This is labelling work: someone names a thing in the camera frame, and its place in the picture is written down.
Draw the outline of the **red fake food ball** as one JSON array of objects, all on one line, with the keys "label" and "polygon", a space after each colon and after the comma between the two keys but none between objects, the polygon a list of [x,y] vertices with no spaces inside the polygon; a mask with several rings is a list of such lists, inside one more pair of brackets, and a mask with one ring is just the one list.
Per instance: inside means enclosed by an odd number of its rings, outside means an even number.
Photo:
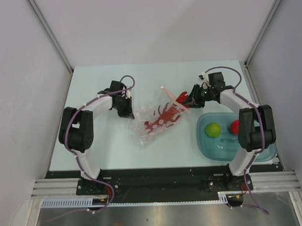
[{"label": "red fake food ball", "polygon": [[229,130],[233,135],[238,136],[238,134],[239,134],[239,120],[232,121],[232,123],[230,124]]}]

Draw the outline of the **red fake lobster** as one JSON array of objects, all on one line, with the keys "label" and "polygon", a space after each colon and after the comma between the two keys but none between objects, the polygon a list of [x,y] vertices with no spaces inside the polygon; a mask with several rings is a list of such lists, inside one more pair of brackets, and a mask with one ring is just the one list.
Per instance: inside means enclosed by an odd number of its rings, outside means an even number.
[{"label": "red fake lobster", "polygon": [[154,119],[144,123],[147,135],[155,135],[169,129],[180,119],[183,112],[188,112],[187,107],[181,106],[186,98],[187,92],[182,92],[176,100],[169,101],[164,106],[158,105],[153,111]]}]

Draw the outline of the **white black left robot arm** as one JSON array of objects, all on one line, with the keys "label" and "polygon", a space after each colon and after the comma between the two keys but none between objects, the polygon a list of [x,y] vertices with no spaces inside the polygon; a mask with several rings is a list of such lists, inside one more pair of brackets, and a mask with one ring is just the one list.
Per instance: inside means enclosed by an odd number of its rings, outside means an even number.
[{"label": "white black left robot arm", "polygon": [[90,152],[94,141],[94,119],[112,109],[117,110],[120,117],[134,119],[128,89],[102,92],[81,107],[66,107],[62,113],[59,142],[73,154],[81,177],[88,180],[87,188],[94,194],[101,193],[105,187],[104,181],[98,178],[101,168],[95,164]]}]

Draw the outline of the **green fake food ball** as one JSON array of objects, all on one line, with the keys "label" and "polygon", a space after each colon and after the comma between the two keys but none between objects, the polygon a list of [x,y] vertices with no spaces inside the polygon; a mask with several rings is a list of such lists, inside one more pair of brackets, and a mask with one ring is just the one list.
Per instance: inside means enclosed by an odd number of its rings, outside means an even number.
[{"label": "green fake food ball", "polygon": [[205,127],[206,134],[211,138],[216,138],[221,134],[221,127],[218,123],[209,123]]}]

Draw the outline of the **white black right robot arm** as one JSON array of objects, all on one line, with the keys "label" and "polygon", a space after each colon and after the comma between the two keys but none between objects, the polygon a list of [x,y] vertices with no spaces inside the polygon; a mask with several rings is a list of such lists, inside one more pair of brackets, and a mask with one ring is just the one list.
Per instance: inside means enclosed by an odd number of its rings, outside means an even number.
[{"label": "white black right robot arm", "polygon": [[224,186],[235,190],[241,185],[240,176],[249,173],[256,157],[276,141],[273,111],[269,105],[259,105],[244,98],[231,85],[207,88],[195,85],[182,105],[199,109],[210,101],[216,101],[239,115],[240,147],[228,164],[231,173],[223,178]]}]

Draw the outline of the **clear zip top bag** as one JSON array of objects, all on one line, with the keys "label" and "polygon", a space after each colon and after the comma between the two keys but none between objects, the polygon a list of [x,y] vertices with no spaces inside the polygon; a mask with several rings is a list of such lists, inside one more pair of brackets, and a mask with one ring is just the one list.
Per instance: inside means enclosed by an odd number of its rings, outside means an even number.
[{"label": "clear zip top bag", "polygon": [[129,136],[134,144],[146,146],[173,127],[184,114],[189,114],[189,106],[183,105],[188,92],[175,95],[166,87],[160,86],[154,98],[134,111]]}]

